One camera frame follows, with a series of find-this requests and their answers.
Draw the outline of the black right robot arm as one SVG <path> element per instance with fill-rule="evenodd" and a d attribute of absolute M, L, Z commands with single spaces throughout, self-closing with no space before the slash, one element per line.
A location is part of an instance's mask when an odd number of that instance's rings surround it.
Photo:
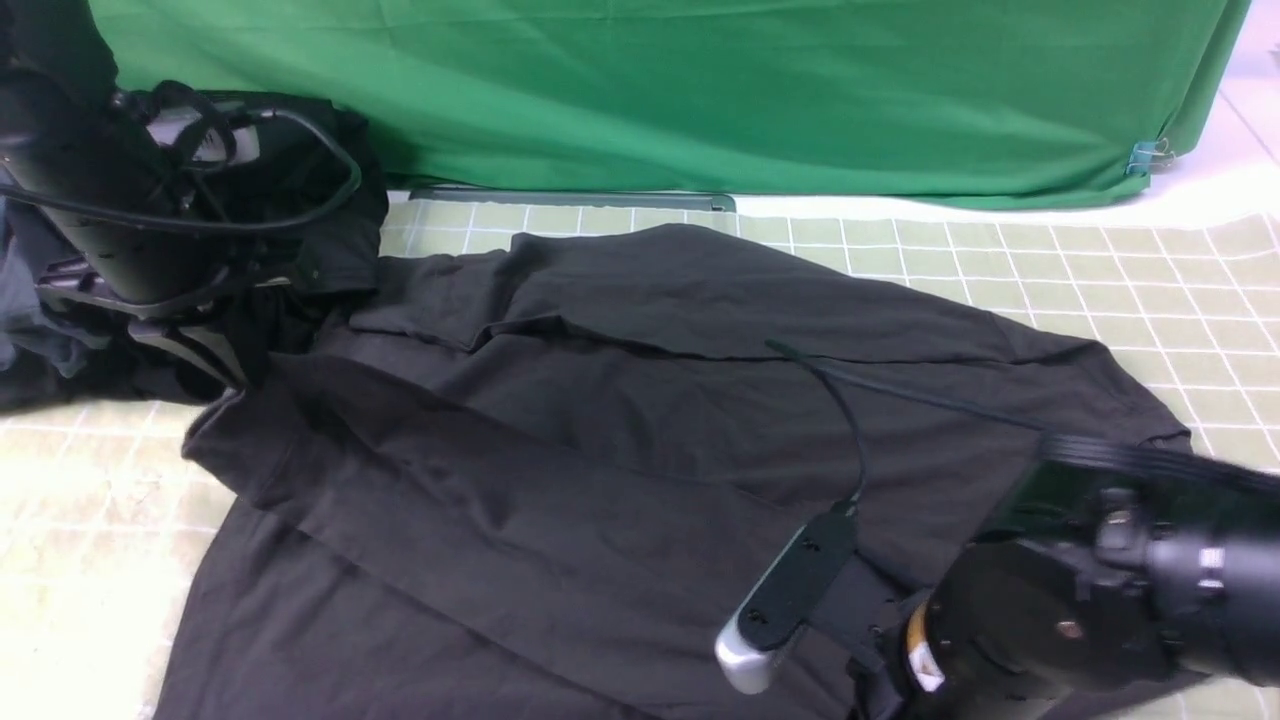
<path fill-rule="evenodd" d="M 1057 719 L 1187 676 L 1277 685 L 1277 478 L 1046 436 L 877 647 L 852 719 Z"/>

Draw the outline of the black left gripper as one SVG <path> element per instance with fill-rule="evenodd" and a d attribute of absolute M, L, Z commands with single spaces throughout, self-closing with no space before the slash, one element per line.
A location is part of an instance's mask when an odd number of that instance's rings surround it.
<path fill-rule="evenodd" d="M 296 238 L 233 234 L 188 202 L 169 156 L 133 118 L 77 102 L 50 79 L 3 82 L 3 164 L 10 197 L 40 208 L 93 278 L 68 270 L 41 290 L 137 316 L 129 337 L 223 386 L 251 387 L 251 343 L 220 319 L 180 316 L 220 297 L 287 278 Z"/>

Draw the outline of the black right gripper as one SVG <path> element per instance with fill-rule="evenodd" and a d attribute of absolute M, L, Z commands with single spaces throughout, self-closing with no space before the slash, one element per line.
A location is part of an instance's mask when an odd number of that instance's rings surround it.
<path fill-rule="evenodd" d="M 1140 574 L 1065 543 L 970 544 L 852 671 L 854 719 L 1111 719 L 1179 691 Z"/>

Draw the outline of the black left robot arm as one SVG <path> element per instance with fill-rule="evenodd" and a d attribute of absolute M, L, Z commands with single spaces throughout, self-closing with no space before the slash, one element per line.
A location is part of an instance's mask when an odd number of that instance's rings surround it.
<path fill-rule="evenodd" d="M 87 3 L 3 4 L 3 332 L 67 375 L 123 332 L 255 386 L 241 300 L 287 275 L 298 222 L 234 222 L 211 181 L 264 160 L 284 111 L 118 72 Z"/>

